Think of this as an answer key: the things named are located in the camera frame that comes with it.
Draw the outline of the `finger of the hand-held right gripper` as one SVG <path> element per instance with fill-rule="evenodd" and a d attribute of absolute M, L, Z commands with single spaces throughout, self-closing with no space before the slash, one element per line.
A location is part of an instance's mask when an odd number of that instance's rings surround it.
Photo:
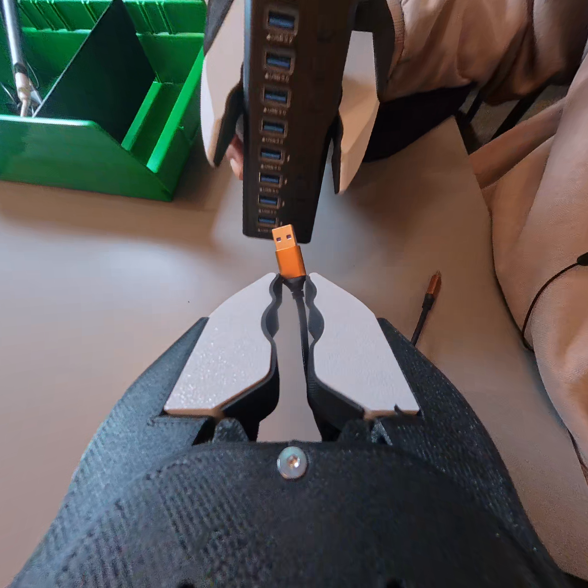
<path fill-rule="evenodd" d="M 244 1 L 207 1 L 201 77 L 205 154 L 218 167 L 243 113 Z"/>
<path fill-rule="evenodd" d="M 345 191 L 359 170 L 379 109 L 376 64 L 370 32 L 352 32 L 342 78 L 341 138 L 334 143 L 334 191 Z"/>

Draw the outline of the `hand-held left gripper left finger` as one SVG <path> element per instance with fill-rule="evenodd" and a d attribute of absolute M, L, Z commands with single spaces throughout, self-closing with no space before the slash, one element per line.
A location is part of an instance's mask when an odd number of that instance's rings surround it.
<path fill-rule="evenodd" d="M 277 366 L 280 304 L 281 279 L 273 272 L 221 303 L 205 322 L 164 412 L 220 417 L 269 382 Z"/>

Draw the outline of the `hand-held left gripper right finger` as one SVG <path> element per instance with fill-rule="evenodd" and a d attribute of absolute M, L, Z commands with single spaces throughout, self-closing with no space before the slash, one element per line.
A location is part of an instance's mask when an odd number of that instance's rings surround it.
<path fill-rule="evenodd" d="M 307 375 L 321 417 L 415 415 L 419 405 L 375 314 L 318 273 L 306 282 Z"/>

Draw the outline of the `black chair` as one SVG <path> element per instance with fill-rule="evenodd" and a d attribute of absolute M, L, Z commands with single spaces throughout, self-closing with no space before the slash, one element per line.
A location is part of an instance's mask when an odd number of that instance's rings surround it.
<path fill-rule="evenodd" d="M 546 86 L 541 87 L 530 95 L 516 100 L 515 106 L 486 143 L 481 142 L 481 137 L 472 124 L 484 102 L 482 92 L 476 94 L 466 113 L 460 109 L 474 91 L 474 84 L 419 92 L 384 102 L 379 105 L 362 163 L 369 164 L 389 158 L 452 116 L 456 117 L 467 153 L 473 153 L 517 126 L 530 123 L 531 117 L 523 120 L 523 115 L 533 107 L 545 89 Z M 537 112 L 539 124 L 548 128 L 555 124 L 557 128 L 563 105 L 564 101 L 560 99 Z"/>

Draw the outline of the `person's right forearm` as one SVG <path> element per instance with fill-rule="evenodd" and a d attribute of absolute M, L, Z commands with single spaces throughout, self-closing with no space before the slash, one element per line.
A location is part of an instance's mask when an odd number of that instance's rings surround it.
<path fill-rule="evenodd" d="M 378 90 L 393 100 L 476 85 L 490 104 L 574 77 L 587 1 L 387 1 L 393 53 Z"/>

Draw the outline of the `silver metal rod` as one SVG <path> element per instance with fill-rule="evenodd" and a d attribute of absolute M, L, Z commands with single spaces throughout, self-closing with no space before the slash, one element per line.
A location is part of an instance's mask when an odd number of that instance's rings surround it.
<path fill-rule="evenodd" d="M 29 117 L 41 106 L 42 99 L 29 73 L 17 1 L 1 1 L 1 14 L 10 54 L 18 113 L 21 117 Z"/>

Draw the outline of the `black multi-port usb hub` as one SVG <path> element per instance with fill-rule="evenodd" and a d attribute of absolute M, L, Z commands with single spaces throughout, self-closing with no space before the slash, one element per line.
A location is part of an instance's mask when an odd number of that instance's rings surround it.
<path fill-rule="evenodd" d="M 246 1 L 243 234 L 312 238 L 358 1 Z"/>

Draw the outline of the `green plastic bin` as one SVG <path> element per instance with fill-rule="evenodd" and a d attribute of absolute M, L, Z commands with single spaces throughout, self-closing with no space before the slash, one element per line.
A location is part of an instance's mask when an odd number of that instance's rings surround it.
<path fill-rule="evenodd" d="M 17 1 L 42 99 L 21 117 L 1 14 L 1 180 L 171 201 L 201 130 L 205 1 Z"/>

